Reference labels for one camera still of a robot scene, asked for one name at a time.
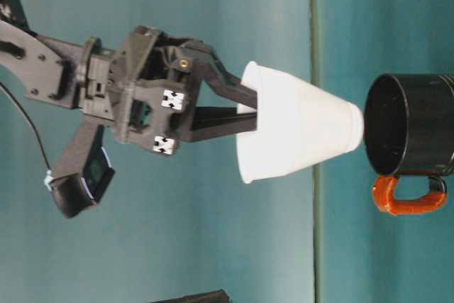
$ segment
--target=wire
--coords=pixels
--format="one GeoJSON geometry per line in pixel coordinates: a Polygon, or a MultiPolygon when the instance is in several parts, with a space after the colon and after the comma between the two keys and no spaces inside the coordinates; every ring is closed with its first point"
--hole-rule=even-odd
{"type": "Polygon", "coordinates": [[[0,82],[0,90],[6,95],[6,97],[8,97],[10,99],[10,101],[12,102],[14,107],[21,113],[23,119],[26,121],[26,123],[32,130],[33,135],[35,136],[36,142],[38,143],[38,146],[40,148],[41,157],[43,158],[44,165],[48,170],[50,170],[50,164],[49,164],[48,158],[45,154],[43,143],[41,142],[40,135],[38,134],[38,130],[36,129],[35,125],[31,121],[31,119],[28,116],[28,114],[26,113],[26,111],[22,108],[22,106],[18,102],[18,100],[14,97],[14,95],[12,93],[10,93],[8,88],[5,87],[4,84],[1,82],[0,82]]]}

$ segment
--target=screw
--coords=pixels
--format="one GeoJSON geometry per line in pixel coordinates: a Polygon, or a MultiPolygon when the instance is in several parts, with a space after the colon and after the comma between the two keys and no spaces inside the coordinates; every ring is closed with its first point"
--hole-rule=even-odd
{"type": "Polygon", "coordinates": [[[189,66],[189,62],[187,60],[180,60],[179,66],[182,67],[183,69],[186,69],[189,66]]]}

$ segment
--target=black mug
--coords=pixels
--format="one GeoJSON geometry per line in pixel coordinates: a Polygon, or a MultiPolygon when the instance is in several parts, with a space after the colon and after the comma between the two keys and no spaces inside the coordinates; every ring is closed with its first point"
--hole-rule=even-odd
{"type": "Polygon", "coordinates": [[[454,76],[378,77],[365,106],[365,145],[380,175],[373,187],[381,211],[421,214],[446,201],[441,178],[454,172],[454,76]],[[416,200],[394,199],[403,175],[423,175],[429,192],[416,200]]]}

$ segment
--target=mug handle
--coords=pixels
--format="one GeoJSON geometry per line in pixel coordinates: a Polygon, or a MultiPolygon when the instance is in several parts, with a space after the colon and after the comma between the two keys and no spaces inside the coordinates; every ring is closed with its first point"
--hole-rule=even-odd
{"type": "Polygon", "coordinates": [[[394,189],[397,186],[398,177],[379,176],[372,188],[375,206],[393,216],[398,214],[423,214],[435,211],[443,206],[447,198],[447,187],[443,179],[429,177],[429,192],[419,199],[396,200],[394,189]]]}

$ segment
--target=teal wall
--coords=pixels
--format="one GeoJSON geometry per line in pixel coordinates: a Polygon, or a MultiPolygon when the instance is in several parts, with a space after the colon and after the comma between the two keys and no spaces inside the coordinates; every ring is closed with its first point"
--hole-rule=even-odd
{"type": "MultiPolygon", "coordinates": [[[[118,47],[138,24],[214,45],[229,70],[246,62],[309,79],[309,0],[23,0],[33,30],[118,47]]],[[[23,99],[55,162],[78,111],[23,99]]],[[[208,91],[206,103],[217,104],[208,91]]],[[[240,181],[233,137],[184,144],[173,158],[120,145],[100,207],[64,219],[42,186],[28,128],[0,96],[0,302],[146,302],[224,288],[234,302],[312,302],[311,171],[240,181]]]]}
{"type": "MultiPolygon", "coordinates": [[[[362,108],[383,72],[454,72],[453,0],[314,0],[314,15],[319,84],[362,108]]],[[[320,302],[453,301],[452,198],[425,216],[379,213],[364,146],[319,174],[320,302]]],[[[402,180],[399,196],[426,187],[402,180]]]]}

